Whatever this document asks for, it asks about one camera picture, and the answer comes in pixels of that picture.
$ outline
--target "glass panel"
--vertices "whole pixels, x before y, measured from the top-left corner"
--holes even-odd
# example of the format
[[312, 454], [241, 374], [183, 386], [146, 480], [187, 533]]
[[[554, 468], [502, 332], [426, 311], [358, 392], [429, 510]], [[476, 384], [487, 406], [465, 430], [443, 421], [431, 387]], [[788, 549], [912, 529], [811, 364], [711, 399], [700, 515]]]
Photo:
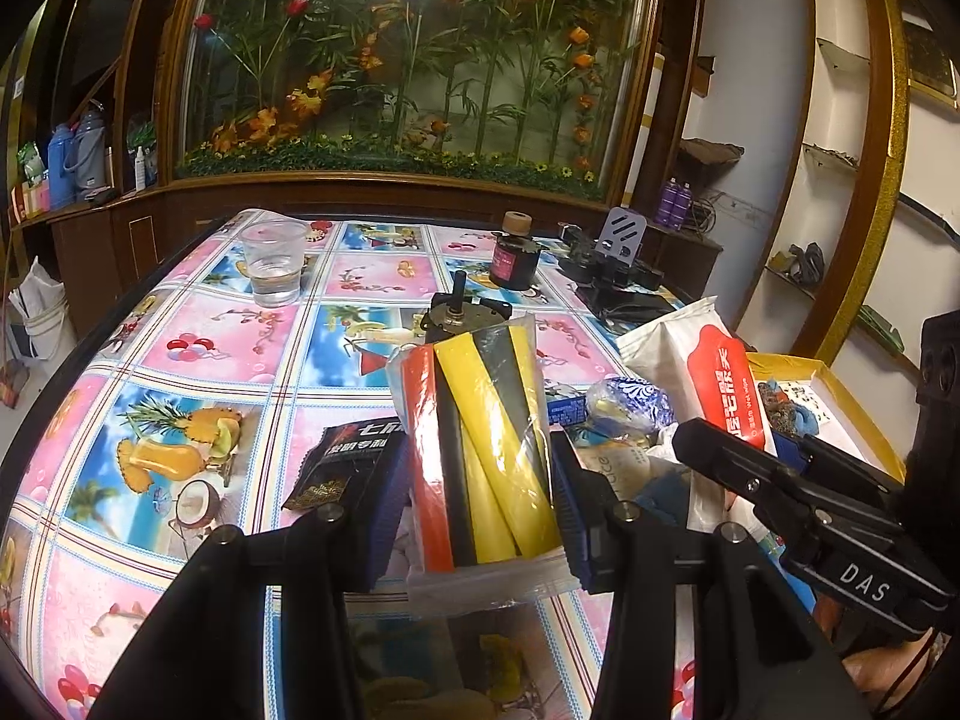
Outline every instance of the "glass panel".
[[637, 0], [200, 0], [179, 175], [430, 173], [601, 199]]

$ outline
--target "blue and white package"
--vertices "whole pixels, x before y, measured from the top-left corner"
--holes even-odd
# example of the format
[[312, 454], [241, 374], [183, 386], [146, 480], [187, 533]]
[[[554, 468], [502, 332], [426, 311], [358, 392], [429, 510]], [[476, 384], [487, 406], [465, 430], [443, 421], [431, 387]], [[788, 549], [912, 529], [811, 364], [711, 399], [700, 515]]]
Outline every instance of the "blue and white package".
[[609, 437], [652, 435], [677, 421], [670, 398], [646, 379], [611, 376], [587, 391], [594, 430]]

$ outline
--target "plastic cup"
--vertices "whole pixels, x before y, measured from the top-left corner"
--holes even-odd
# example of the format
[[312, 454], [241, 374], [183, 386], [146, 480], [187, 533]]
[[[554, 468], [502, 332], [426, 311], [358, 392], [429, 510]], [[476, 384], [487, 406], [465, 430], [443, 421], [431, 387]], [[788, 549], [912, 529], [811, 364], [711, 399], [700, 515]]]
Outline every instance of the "plastic cup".
[[251, 224], [240, 233], [258, 306], [280, 308], [299, 298], [307, 229], [300, 221], [271, 220]]

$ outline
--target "table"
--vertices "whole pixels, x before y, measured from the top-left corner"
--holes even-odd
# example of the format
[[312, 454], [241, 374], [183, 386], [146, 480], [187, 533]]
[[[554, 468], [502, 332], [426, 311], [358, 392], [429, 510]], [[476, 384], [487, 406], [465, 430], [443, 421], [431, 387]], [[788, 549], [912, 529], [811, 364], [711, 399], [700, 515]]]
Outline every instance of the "table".
[[[546, 378], [585, 388], [625, 372], [613, 334], [558, 270], [557, 241], [544, 241], [534, 287], [509, 293], [488, 280], [496, 241], [488, 231], [313, 220], [301, 300], [266, 310], [253, 303], [237, 235], [270, 215], [243, 211], [136, 298], [64, 388], [22, 476], [0, 553], [0, 632], [64, 717], [82, 720], [96, 693], [88, 685], [104, 683], [213, 528], [234, 523], [253, 533], [290, 524], [280, 505], [323, 428], [394, 412], [384, 362], [416, 338], [430, 296], [452, 287], [451, 271], [467, 271], [472, 295], [533, 312]], [[240, 424], [229, 461], [211, 456], [218, 440], [233, 442], [229, 430], [222, 435], [224, 419]], [[131, 469], [131, 453], [151, 459], [146, 479]], [[431, 692], [499, 690], [498, 710], [511, 718], [589, 716], [610, 598], [578, 591], [412, 622], [402, 577], [413, 542], [405, 517], [376, 592], [347, 599], [363, 680], [404, 674]], [[272, 657], [280, 594], [268, 592], [264, 697], [272, 720], [282, 717]], [[506, 640], [512, 645], [498, 650]], [[484, 663], [515, 649], [522, 685], [496, 683]], [[681, 688], [685, 680], [678, 671]]]

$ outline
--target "cable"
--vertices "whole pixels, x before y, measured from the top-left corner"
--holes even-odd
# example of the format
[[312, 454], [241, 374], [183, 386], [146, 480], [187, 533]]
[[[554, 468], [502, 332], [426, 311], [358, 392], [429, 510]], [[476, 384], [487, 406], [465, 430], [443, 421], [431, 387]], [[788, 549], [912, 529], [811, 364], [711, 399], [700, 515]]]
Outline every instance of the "cable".
[[[896, 680], [894, 680], [894, 683], [890, 685], [890, 688], [887, 689], [887, 692], [883, 694], [883, 698], [881, 698], [880, 703], [877, 704], [877, 710], [874, 712], [874, 717], [877, 717], [877, 718], [888, 717], [891, 714], [891, 712], [893, 712], [893, 710], [896, 709], [896, 707], [899, 704], [903, 703], [901, 700], [897, 704], [894, 704], [893, 707], [890, 707], [890, 709], [884, 709], [885, 704], [890, 700], [890, 697], [894, 694], [896, 689], [901, 686], [901, 683], [907, 678], [907, 675], [912, 673], [913, 670], [917, 667], [917, 664], [920, 662], [920, 659], [923, 658], [926, 654], [928, 654], [928, 652], [930, 651], [930, 647], [933, 646], [933, 640], [936, 637], [937, 637], [936, 632], [931, 631], [930, 635], [926, 638], [926, 641], [923, 642], [923, 647], [920, 647], [920, 650], [918, 651], [918, 653], [915, 654], [915, 656], [913, 656], [913, 661], [910, 661], [909, 666], [907, 666], [906, 669], [901, 671], [901, 673], [899, 674], [899, 677], [896, 678]], [[907, 693], [907, 696], [910, 695], [910, 693], [913, 691], [913, 688], [910, 688], [909, 692]]]

